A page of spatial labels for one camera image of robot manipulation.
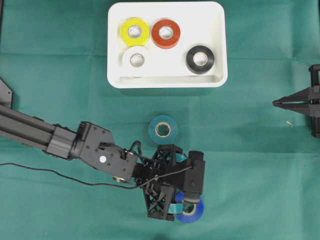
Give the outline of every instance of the green cloth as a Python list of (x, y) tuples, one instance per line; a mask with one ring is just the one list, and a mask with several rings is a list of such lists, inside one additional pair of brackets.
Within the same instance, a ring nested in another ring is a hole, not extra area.
[[(193, 224), (147, 218), (140, 189), (89, 187), (48, 172), (0, 168), (4, 240), (314, 240), (320, 238), (320, 142), (302, 114), (272, 101), (310, 86), (320, 61), (318, 0), (220, 0), (227, 82), (203, 89), (116, 89), (106, 80), (108, 0), (4, 0), (0, 77), (13, 108), (76, 130), (90, 121), (127, 148), (156, 145), (148, 123), (169, 115), (177, 145), (203, 151), (205, 211)], [(112, 177), (0, 138), (0, 162)]]

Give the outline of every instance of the robotic arm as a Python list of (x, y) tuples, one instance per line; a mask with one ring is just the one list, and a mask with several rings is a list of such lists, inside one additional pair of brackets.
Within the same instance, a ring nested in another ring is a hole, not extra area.
[(12, 95), (0, 80), (0, 136), (55, 158), (80, 159), (112, 175), (117, 182), (134, 179), (136, 185), (127, 188), (143, 190), (149, 218), (173, 221), (175, 214), (169, 213), (169, 208), (176, 203), (178, 191), (184, 193), (184, 202), (200, 202), (205, 173), (202, 152), (190, 151), (186, 157), (175, 145), (159, 145), (152, 158), (144, 157), (139, 141), (126, 150), (115, 145), (111, 131), (90, 122), (81, 122), (74, 132), (15, 111), (11, 109)]

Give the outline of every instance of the black cable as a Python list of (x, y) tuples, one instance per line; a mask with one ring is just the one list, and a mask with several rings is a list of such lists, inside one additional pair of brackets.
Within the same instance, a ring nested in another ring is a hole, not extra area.
[[(133, 151), (136, 146), (137, 146), (137, 149), (138, 149), (138, 153), (134, 153), (134, 151)], [(146, 165), (145, 160), (150, 161), (150, 162), (154, 162), (155, 161), (154, 159), (151, 159), (151, 158), (148, 158), (148, 157), (142, 155), (142, 149), (141, 149), (141, 142), (140, 141), (134, 141), (134, 143), (132, 143), (132, 145), (130, 147), (129, 152), (134, 153), (135, 155), (137, 155), (140, 158), (140, 160), (141, 160), (141, 162), (142, 162), (142, 164), (144, 166)]]
[(88, 183), (88, 182), (76, 179), (74, 177), (63, 175), (63, 174), (61, 174), (61, 173), (59, 173), (59, 172), (57, 172), (55, 170), (52, 170), (52, 169), (34, 168), (34, 167), (29, 167), (29, 166), (24, 166), (24, 165), (21, 165), (21, 164), (13, 163), (13, 162), (0, 163), (0, 166), (6, 166), (6, 165), (12, 165), (12, 166), (16, 166), (16, 167), (20, 167), (20, 168), (24, 168), (24, 169), (29, 169), (29, 170), (34, 170), (34, 171), (51, 172), (51, 173), (54, 173), (54, 174), (56, 174), (56, 175), (58, 175), (60, 177), (63, 177), (63, 178), (66, 178), (66, 179), (69, 179), (69, 180), (72, 180), (72, 181), (75, 181), (75, 182), (78, 182), (80, 184), (84, 184), (84, 185), (87, 185), (87, 186), (90, 186), (90, 187), (108, 186), (108, 187), (115, 187), (115, 188), (120, 188), (120, 189), (136, 189), (136, 188), (140, 188), (140, 187), (143, 187), (144, 185), (147, 185), (148, 183), (152, 182), (153, 180), (156, 180), (156, 179), (159, 179), (159, 178), (164, 178), (164, 177), (167, 177), (167, 176), (170, 176), (170, 175), (174, 175), (174, 174), (179, 174), (179, 173), (182, 173), (182, 172), (192, 168), (192, 166), (189, 166), (189, 167), (186, 167), (186, 168), (181, 169), (179, 171), (174, 171), (174, 172), (170, 172), (170, 173), (167, 173), (167, 174), (164, 174), (164, 175), (155, 176), (154, 178), (151, 178), (150, 180), (148, 180), (145, 183), (142, 183), (140, 185), (127, 187), (127, 186), (121, 186), (121, 185), (110, 184), (110, 183)]
[(127, 189), (136, 189), (136, 188), (140, 188), (140, 187), (143, 187), (144, 185), (147, 185), (149, 184), (150, 182), (154, 181), (154, 180), (157, 180), (157, 179), (160, 179), (160, 178), (164, 178), (164, 177), (167, 177), (167, 176), (171, 176), (171, 175), (174, 175), (174, 174), (179, 174), (179, 173), (182, 173), (188, 169), (191, 169), (192, 166), (188, 166), (186, 168), (183, 168), (181, 170), (178, 170), (178, 171), (173, 171), (173, 172), (170, 172), (170, 173), (166, 173), (166, 174), (163, 174), (163, 175), (160, 175), (160, 176), (155, 176), (153, 178), (151, 178), (150, 180), (146, 181), (145, 183), (142, 183), (140, 185), (137, 185), (137, 186), (132, 186), (132, 187), (127, 187)]

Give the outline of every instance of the yellow tape roll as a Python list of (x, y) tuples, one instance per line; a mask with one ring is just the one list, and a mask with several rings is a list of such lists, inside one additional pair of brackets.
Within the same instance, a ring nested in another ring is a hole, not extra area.
[(149, 40), (149, 35), (148, 24), (137, 17), (129, 18), (121, 28), (121, 38), (128, 47), (144, 46)]

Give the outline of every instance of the tape roll core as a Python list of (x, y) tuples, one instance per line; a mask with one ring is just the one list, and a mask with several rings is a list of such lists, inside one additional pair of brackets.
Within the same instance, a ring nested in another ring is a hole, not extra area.
[(154, 44), (159, 48), (171, 49), (178, 44), (181, 31), (179, 25), (175, 21), (163, 19), (153, 25), (151, 35)]
[[(160, 132), (160, 127), (161, 126), (166, 126), (167, 127), (167, 133), (166, 134), (164, 134), (164, 135), (162, 135)], [(160, 137), (160, 138), (166, 138), (166, 137), (168, 137), (170, 134), (171, 134), (171, 126), (170, 126), (170, 124), (169, 123), (167, 123), (167, 122), (165, 122), (165, 121), (161, 121), (161, 122), (159, 122), (156, 126), (155, 126), (155, 128), (154, 128), (154, 130), (155, 130), (155, 134), (158, 136), (158, 137)]]
[[(195, 58), (200, 58), (199, 62), (195, 62)], [(186, 54), (186, 65), (194, 74), (205, 74), (215, 63), (214, 53), (206, 46), (198, 45), (192, 47)]]
[(190, 212), (186, 212), (186, 211), (182, 211), (182, 214), (184, 214), (184, 215), (186, 215), (186, 216), (192, 216), (192, 215), (194, 215), (195, 214), (195, 212), (196, 212), (196, 209), (197, 209), (197, 205), (196, 204), (193, 204), (193, 206), (192, 206), (193, 208), (192, 208), (192, 210), (190, 211)]

